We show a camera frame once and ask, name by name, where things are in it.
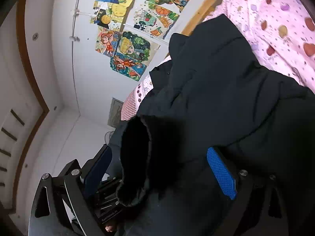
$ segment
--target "polka dot blanket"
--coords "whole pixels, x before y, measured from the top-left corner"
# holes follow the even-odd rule
[[[222,0],[204,21],[221,14],[244,35],[261,65],[315,93],[315,25],[299,0]],[[152,88],[148,75],[125,101],[121,120],[135,116]]]

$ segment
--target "black jacket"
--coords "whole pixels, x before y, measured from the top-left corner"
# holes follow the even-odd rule
[[[173,34],[169,52],[172,60],[150,72],[154,89],[138,118],[122,122],[111,139],[113,151],[121,151],[120,201],[141,204],[117,235],[211,235],[231,200],[207,163],[210,146],[219,146],[239,169],[274,174],[290,234],[310,230],[314,94],[261,66],[224,15],[201,23],[190,37]]]

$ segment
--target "wooden bed frame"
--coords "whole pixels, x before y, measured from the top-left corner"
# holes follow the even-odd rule
[[[204,0],[200,8],[196,11],[193,18],[188,22],[182,34],[190,36],[195,27],[203,21],[203,19],[209,14],[209,12],[214,11],[213,5],[217,0]]]

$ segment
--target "blue gripper pad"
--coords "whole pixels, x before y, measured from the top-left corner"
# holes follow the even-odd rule
[[[213,147],[208,149],[207,160],[224,195],[234,200],[237,194],[235,179]]]

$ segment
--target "silver bolt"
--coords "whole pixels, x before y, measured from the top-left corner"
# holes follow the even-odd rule
[[[33,34],[33,41],[36,41],[38,38],[38,33]]]
[[[78,170],[78,169],[75,169],[75,170],[72,170],[71,171],[71,174],[73,175],[73,176],[76,176],[76,175],[78,175],[80,173],[80,170]]]
[[[248,172],[246,170],[240,170],[239,173],[241,174],[241,176],[247,176]]]
[[[47,179],[49,177],[49,174],[48,173],[45,173],[42,175],[42,179]]]

